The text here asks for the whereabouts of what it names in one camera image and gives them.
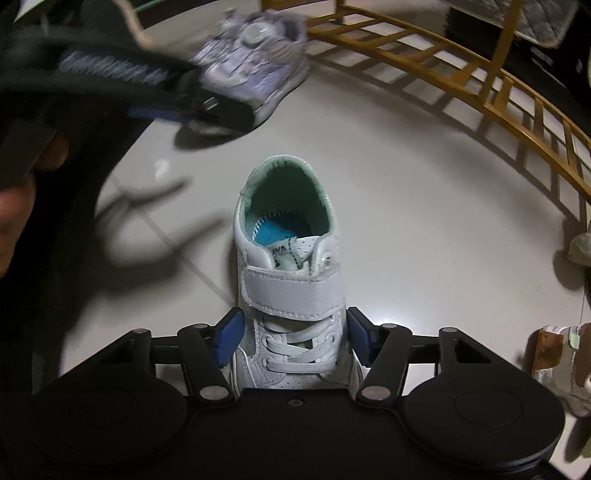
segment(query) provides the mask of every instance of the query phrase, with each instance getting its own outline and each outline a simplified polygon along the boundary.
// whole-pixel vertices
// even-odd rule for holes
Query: white shoelace
[[[325,331],[332,325],[332,319],[328,318],[315,322],[313,325],[298,332],[291,332],[277,322],[267,318],[264,318],[262,323],[264,328],[270,332],[285,334],[286,341],[286,343],[277,342],[269,334],[262,336],[262,341],[265,342],[270,352],[287,357],[287,361],[284,362],[269,359],[265,365],[267,370],[285,374],[321,374],[335,369],[339,350],[339,344],[335,336],[328,336],[321,344],[311,349],[291,345],[292,343],[303,343],[314,338],[322,337]],[[329,353],[332,353],[332,355],[328,361],[315,361]]]

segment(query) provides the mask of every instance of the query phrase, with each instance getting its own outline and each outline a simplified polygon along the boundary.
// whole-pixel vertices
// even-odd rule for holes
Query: lavender sneaker
[[[246,18],[236,13],[235,8],[226,10],[224,14],[226,18],[213,26],[209,39],[199,50],[199,53],[191,59],[192,63],[209,67],[212,63],[223,59],[231,51],[238,35],[246,26]]]
[[[203,86],[249,103],[258,126],[306,79],[306,41],[306,23],[299,15],[274,10],[253,14],[238,28],[232,45],[219,49],[220,54],[203,73]],[[207,57],[201,53],[200,59]],[[231,133],[202,122],[192,122],[191,127],[205,135]]]

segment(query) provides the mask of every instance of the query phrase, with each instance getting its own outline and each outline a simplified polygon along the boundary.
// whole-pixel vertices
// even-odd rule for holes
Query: velcro strap
[[[246,267],[240,278],[242,298],[269,315],[316,322],[345,306],[338,267],[315,277]]]

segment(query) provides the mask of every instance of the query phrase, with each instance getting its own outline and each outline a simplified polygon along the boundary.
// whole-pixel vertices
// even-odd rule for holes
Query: mint green shoe lining
[[[334,227],[324,188],[311,168],[293,157],[270,158],[246,182],[240,211],[246,236],[253,239],[259,220],[278,212],[300,214],[312,235],[322,236]]]

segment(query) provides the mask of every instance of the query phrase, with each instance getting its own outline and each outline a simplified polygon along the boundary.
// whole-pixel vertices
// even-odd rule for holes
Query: blue insole
[[[282,213],[274,217],[265,218],[255,235],[254,241],[266,247],[279,240],[311,236],[312,230],[308,222],[295,213]]]

